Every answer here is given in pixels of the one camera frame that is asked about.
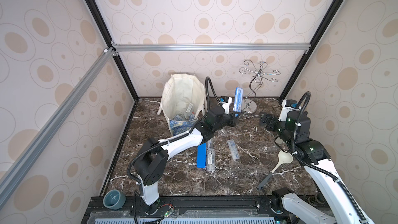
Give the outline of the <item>clear case blue compass front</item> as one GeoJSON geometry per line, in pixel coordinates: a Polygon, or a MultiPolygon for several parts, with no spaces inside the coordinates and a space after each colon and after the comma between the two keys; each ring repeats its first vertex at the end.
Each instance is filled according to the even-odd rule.
{"type": "Polygon", "coordinates": [[[235,89],[235,96],[234,96],[234,106],[233,106],[233,111],[240,113],[241,112],[241,106],[243,102],[243,89],[240,87],[237,87],[235,89]]]}

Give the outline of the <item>Starry Night canvas tote bag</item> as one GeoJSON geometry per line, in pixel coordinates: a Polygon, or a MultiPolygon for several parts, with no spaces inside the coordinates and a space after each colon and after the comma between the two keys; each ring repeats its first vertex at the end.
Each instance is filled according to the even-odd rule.
{"type": "Polygon", "coordinates": [[[204,85],[194,75],[174,74],[166,82],[158,115],[164,115],[172,136],[188,131],[206,113],[207,104],[204,85]],[[189,103],[193,103],[193,114],[186,115],[189,103]]]}

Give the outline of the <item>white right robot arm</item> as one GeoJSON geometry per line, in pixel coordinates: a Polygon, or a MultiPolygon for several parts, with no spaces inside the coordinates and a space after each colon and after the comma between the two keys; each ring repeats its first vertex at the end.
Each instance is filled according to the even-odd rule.
{"type": "Polygon", "coordinates": [[[326,148],[310,138],[311,120],[306,111],[287,107],[278,117],[262,112],[260,125],[277,133],[275,144],[278,147],[282,144],[288,147],[278,154],[278,163],[283,164],[283,158],[288,163],[298,161],[321,194],[306,202],[289,188],[275,190],[269,202],[274,213],[289,212],[307,224],[373,223],[339,176],[326,148]]]}

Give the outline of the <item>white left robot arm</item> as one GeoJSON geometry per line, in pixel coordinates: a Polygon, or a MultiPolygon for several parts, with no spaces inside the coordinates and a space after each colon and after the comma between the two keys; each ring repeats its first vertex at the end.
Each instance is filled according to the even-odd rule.
{"type": "Polygon", "coordinates": [[[235,127],[240,116],[240,112],[226,114],[225,109],[217,105],[210,108],[186,132],[163,140],[149,138],[126,169],[128,177],[138,183],[142,201],[147,206],[158,203],[158,181],[171,158],[191,147],[208,142],[215,132],[225,126],[235,127]]]}

